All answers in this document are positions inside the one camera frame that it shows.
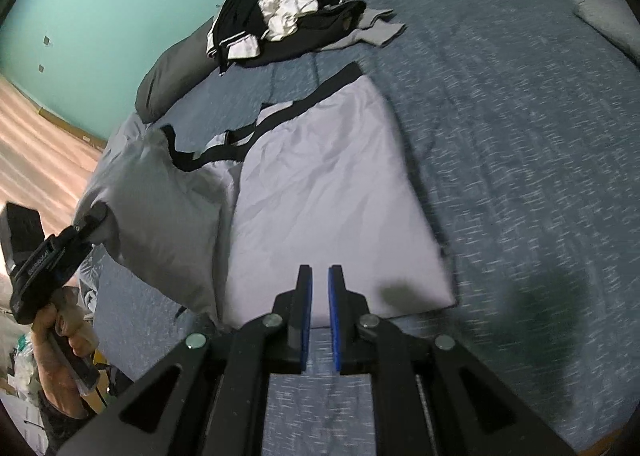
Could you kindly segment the person's left hand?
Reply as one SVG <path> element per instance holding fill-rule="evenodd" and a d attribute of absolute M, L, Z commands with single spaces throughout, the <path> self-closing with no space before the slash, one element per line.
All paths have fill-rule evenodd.
<path fill-rule="evenodd" d="M 98 337 L 78 305 L 75 287 L 65 286 L 55 291 L 53 301 L 36 314 L 32 323 L 32 345 L 41 390 L 48 402 L 67 417 L 84 419 L 88 416 L 85 402 L 70 367 L 54 346 L 51 339 L 54 333 L 78 358 L 86 358 L 98 347 Z"/>

